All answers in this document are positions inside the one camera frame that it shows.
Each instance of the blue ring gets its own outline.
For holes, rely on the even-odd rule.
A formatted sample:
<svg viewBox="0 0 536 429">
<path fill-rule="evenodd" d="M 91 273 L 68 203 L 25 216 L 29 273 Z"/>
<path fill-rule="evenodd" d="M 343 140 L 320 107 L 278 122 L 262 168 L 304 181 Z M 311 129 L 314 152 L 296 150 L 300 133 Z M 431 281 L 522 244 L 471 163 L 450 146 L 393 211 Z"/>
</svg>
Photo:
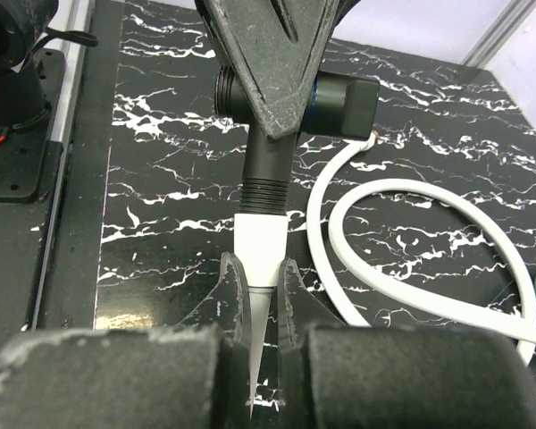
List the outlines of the blue ring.
<svg viewBox="0 0 536 429">
<path fill-rule="evenodd" d="M 312 103 L 310 105 L 310 110 L 308 110 L 307 112 L 307 121 L 306 121 L 307 132 L 310 132 L 310 130 L 312 129 L 312 122 L 314 121 L 314 116 L 315 116 L 315 97 L 317 95 L 317 92 L 318 92 L 318 78 L 316 77 L 314 80 L 314 91 L 312 92 Z"/>
</svg>

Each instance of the threaded connector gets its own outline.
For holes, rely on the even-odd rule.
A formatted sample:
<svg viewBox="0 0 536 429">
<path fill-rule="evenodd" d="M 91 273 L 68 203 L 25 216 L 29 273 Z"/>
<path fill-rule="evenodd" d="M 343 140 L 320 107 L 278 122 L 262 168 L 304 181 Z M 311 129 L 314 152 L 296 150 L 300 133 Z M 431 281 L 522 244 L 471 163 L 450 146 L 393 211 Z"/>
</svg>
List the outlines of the threaded connector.
<svg viewBox="0 0 536 429">
<path fill-rule="evenodd" d="M 214 89 L 214 112 L 221 116 L 230 116 L 230 92 L 234 83 L 234 71 L 222 67 L 216 78 Z"/>
<path fill-rule="evenodd" d="M 240 212 L 255 215 L 285 215 L 288 189 L 287 182 L 245 178 L 240 195 Z"/>
</svg>

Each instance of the black marble-pattern surface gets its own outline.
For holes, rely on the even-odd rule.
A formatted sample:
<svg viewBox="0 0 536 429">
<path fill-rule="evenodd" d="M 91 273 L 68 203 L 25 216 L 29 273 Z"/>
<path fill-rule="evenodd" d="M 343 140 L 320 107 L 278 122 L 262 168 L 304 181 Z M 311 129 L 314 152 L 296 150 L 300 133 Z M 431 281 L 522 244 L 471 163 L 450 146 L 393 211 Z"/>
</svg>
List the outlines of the black marble-pattern surface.
<svg viewBox="0 0 536 429">
<path fill-rule="evenodd" d="M 323 212 L 365 181 L 407 178 L 450 189 L 507 232 L 536 274 L 536 132 L 489 72 L 332 40 L 322 66 L 381 81 L 379 145 L 330 185 Z M 125 5 L 115 91 L 96 328 L 175 324 L 215 285 L 232 250 L 244 126 L 213 115 L 218 63 L 196 13 Z M 294 163 L 288 255 L 325 300 L 306 241 L 306 201 L 346 142 L 305 136 Z M 518 312 L 504 261 L 480 230 L 428 198 L 366 199 L 346 220 L 349 241 L 376 268 L 440 294 Z M 449 324 L 370 290 L 331 257 L 374 325 Z M 276 331 L 266 337 L 257 425 L 274 421 Z M 536 357 L 532 362 L 536 375 Z"/>
</svg>

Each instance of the white cable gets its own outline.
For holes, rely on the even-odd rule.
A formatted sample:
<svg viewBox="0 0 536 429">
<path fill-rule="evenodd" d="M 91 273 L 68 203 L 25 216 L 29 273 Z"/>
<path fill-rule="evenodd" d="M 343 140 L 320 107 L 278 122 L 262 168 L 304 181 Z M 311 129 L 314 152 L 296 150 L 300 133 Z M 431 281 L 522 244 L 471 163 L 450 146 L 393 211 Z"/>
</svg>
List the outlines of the white cable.
<svg viewBox="0 0 536 429">
<path fill-rule="evenodd" d="M 308 243 L 320 280 L 334 306 L 346 322 L 359 326 L 369 324 L 359 314 L 339 285 L 330 262 L 325 255 L 320 225 L 320 207 L 327 185 L 338 169 L 358 152 L 367 150 L 373 142 L 374 138 L 371 138 L 363 144 L 350 144 L 326 165 L 314 185 L 306 214 Z M 515 277 L 520 291 L 523 319 L 515 315 L 499 313 L 489 308 L 467 304 L 410 286 L 376 271 L 362 260 L 349 246 L 345 238 L 343 221 L 348 209 L 358 200 L 385 191 L 405 191 L 436 198 L 449 204 L 482 227 L 484 232 L 495 241 L 498 250 Z M 365 284 L 410 307 L 521 340 L 518 343 L 518 353 L 524 363 L 530 363 L 534 352 L 534 344 L 536 344 L 536 296 L 532 279 L 512 241 L 483 211 L 473 204 L 448 190 L 421 181 L 401 179 L 371 181 L 350 190 L 339 200 L 331 213 L 329 234 L 331 245 L 339 260 Z"/>
</svg>

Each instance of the white wall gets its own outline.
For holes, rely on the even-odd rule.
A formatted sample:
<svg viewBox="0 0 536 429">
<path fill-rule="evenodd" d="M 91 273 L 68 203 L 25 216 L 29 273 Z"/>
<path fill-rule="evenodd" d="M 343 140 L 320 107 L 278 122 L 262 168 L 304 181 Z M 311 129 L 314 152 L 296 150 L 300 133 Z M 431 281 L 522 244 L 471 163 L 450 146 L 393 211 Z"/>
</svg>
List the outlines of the white wall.
<svg viewBox="0 0 536 429">
<path fill-rule="evenodd" d="M 193 0 L 158 1 L 194 8 Z M 333 36 L 461 63 L 508 3 L 508 0 L 361 0 Z"/>
<path fill-rule="evenodd" d="M 536 7 L 487 66 L 536 129 Z"/>
</svg>

